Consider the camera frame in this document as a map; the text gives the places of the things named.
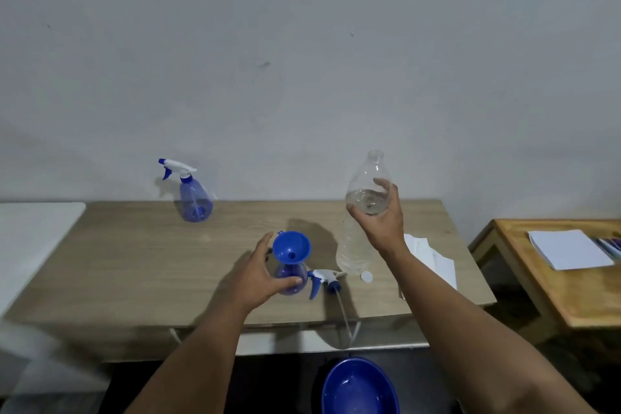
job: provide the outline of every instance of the person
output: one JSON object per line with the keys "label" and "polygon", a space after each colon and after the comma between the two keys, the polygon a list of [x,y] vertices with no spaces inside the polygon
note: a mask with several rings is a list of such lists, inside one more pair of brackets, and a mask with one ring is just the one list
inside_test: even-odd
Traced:
{"label": "person", "polygon": [[[467,412],[563,413],[595,411],[528,342],[437,276],[409,252],[396,185],[377,216],[348,207],[386,261],[412,313]],[[221,413],[244,320],[298,277],[272,278],[265,254],[272,233],[237,265],[225,297],[210,305],[192,334],[159,367],[126,411]]]}

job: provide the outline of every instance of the blue spray bottle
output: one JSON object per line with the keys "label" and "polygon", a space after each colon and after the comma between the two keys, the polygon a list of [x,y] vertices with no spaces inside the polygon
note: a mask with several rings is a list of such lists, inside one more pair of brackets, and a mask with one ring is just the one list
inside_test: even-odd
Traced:
{"label": "blue spray bottle", "polygon": [[166,168],[162,180],[166,180],[173,172],[181,177],[179,191],[181,193],[183,219],[191,223],[205,221],[211,214],[213,203],[201,184],[192,177],[191,172],[196,172],[196,169],[176,160],[159,159],[158,162]]}

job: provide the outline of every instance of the wooden table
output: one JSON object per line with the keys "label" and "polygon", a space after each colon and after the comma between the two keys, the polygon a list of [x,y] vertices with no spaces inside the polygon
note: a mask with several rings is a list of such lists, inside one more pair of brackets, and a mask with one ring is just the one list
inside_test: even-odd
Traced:
{"label": "wooden table", "polygon": [[559,331],[621,328],[621,265],[552,269],[532,246],[529,231],[582,230],[589,237],[620,237],[621,220],[493,220],[470,244],[483,265],[498,252],[539,311],[520,330],[531,343]]}
{"label": "wooden table", "polygon": [[[404,200],[402,207],[406,232],[428,237],[454,260],[458,290],[477,305],[495,302],[442,203]],[[86,345],[122,342],[127,331],[134,345],[167,338],[168,328],[194,324],[234,262],[267,231],[303,232],[312,243],[307,266],[335,269],[344,212],[343,202],[215,202],[206,222],[187,223],[170,202],[92,203],[6,317]],[[343,281],[348,317],[410,314],[379,255],[370,271],[371,284],[356,276]],[[276,295],[246,323],[342,319],[334,298],[320,292],[310,301],[310,291],[307,285],[299,295]]]}

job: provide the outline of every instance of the wooden tabletop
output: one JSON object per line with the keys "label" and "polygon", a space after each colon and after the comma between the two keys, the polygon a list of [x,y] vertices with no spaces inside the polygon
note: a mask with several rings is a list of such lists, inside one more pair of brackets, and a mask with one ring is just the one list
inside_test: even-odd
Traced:
{"label": "wooden tabletop", "polygon": [[[405,230],[455,261],[458,290],[478,305],[495,298],[439,200],[404,200]],[[215,202],[203,223],[182,221],[171,202],[90,204],[6,317],[29,324],[189,326],[234,262],[267,231],[297,230],[312,243],[310,269],[336,269],[343,202]],[[379,255],[373,282],[347,276],[348,316],[409,313]],[[248,324],[339,320],[333,297],[276,295]]]}
{"label": "wooden tabletop", "polygon": [[621,220],[494,220],[493,227],[570,328],[621,327],[621,265],[552,269],[532,246],[529,231],[582,230],[589,237],[621,237]]}

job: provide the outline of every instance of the person's right hand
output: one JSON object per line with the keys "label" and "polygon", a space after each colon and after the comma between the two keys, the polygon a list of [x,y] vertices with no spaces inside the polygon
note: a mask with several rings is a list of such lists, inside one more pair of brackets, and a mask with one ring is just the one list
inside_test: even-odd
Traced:
{"label": "person's right hand", "polygon": [[406,245],[403,237],[403,212],[397,185],[390,185],[390,182],[383,179],[373,181],[388,191],[388,207],[376,216],[366,214],[354,205],[347,205],[347,211],[360,224],[371,245],[385,257]]}

